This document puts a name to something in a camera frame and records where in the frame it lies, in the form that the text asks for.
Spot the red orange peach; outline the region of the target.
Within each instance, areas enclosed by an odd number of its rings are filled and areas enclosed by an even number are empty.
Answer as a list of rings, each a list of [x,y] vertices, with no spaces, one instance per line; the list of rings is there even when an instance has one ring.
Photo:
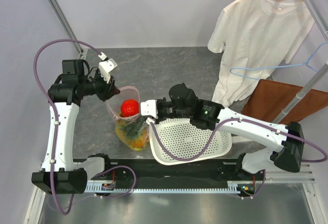
[[[131,117],[139,113],[139,102],[134,99],[127,99],[123,101],[120,106],[120,113],[122,117]]]

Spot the orange toy pineapple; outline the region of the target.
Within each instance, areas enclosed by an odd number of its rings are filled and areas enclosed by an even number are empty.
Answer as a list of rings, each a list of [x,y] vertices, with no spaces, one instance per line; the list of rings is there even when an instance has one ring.
[[[143,150],[149,142],[148,124],[141,116],[134,120],[117,120],[115,132],[119,140],[134,151]]]

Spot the clear zip top bag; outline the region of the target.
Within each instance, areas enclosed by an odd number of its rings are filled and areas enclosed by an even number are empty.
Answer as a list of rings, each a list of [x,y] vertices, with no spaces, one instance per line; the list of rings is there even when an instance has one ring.
[[[121,87],[106,105],[118,139],[131,150],[143,150],[149,142],[149,132],[145,118],[140,114],[139,91],[132,86]]]

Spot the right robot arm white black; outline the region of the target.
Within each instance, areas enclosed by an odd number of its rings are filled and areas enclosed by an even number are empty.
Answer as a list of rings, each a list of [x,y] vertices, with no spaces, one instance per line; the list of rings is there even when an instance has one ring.
[[[234,168],[239,179],[248,179],[270,166],[291,173],[300,171],[304,147],[300,124],[271,124],[244,116],[221,104],[198,98],[185,84],[174,85],[169,96],[170,101],[156,99],[149,105],[149,115],[156,122],[187,118],[198,129],[239,135],[265,146],[260,151],[240,155],[241,163]]]

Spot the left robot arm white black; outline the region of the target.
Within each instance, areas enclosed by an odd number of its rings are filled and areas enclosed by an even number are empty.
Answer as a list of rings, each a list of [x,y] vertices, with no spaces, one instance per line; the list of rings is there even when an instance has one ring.
[[[48,90],[48,95],[57,108],[58,118],[51,110],[51,125],[45,159],[41,170],[32,173],[32,183],[47,194],[82,194],[87,182],[96,175],[108,179],[112,175],[109,157],[103,153],[89,156],[80,166],[73,162],[73,137],[76,118],[85,96],[96,95],[107,101],[120,93],[115,86],[111,71],[117,67],[113,59],[99,63],[95,75],[89,70],[86,60],[62,61],[62,74]]]

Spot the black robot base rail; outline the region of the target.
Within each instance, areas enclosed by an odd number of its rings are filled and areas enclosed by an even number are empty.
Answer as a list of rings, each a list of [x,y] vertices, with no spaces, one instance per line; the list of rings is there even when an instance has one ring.
[[[155,159],[113,159],[115,169],[92,181],[118,184],[119,188],[226,188],[235,184],[259,183],[263,172],[246,173],[239,168],[237,159],[208,159],[186,164],[165,166]]]

